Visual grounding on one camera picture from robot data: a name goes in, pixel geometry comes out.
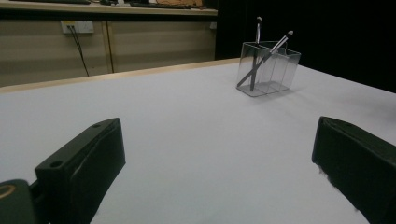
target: pen holder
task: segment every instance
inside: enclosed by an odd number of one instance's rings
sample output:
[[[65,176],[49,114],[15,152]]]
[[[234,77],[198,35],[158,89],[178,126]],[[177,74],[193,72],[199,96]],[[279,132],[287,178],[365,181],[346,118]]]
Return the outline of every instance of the pen holder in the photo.
[[[280,48],[270,53],[276,41],[243,44],[236,88],[249,96],[288,90],[301,53]]]

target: white table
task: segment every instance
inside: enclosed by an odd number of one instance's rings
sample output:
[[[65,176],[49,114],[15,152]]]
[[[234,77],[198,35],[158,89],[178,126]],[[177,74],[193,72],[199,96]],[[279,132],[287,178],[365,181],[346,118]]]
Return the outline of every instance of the white table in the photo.
[[[237,69],[230,60],[1,88],[0,182],[32,183],[51,153],[118,117],[127,163],[92,223],[367,223],[311,161],[318,119],[395,145],[396,95],[298,66],[289,91],[251,98],[235,88]]]

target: power outlet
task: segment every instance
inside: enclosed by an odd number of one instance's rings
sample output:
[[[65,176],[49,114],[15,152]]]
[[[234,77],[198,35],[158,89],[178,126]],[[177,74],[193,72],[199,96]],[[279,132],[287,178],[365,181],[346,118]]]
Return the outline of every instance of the power outlet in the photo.
[[[92,21],[61,21],[62,31],[64,34],[71,34],[70,28],[74,28],[77,34],[92,34],[93,23]]]

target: black cable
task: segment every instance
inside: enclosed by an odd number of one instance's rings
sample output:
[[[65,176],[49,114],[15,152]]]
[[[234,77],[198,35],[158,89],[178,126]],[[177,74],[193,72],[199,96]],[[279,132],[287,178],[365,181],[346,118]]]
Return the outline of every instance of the black cable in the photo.
[[[81,57],[82,64],[84,64],[85,72],[87,73],[87,77],[88,77],[90,74],[88,73],[87,65],[85,64],[84,55],[82,54],[82,48],[81,48],[81,45],[79,44],[78,35],[76,33],[76,30],[75,30],[74,26],[67,26],[67,28],[70,30],[70,33],[72,34],[72,36],[75,40],[75,43],[78,48],[79,56]]]

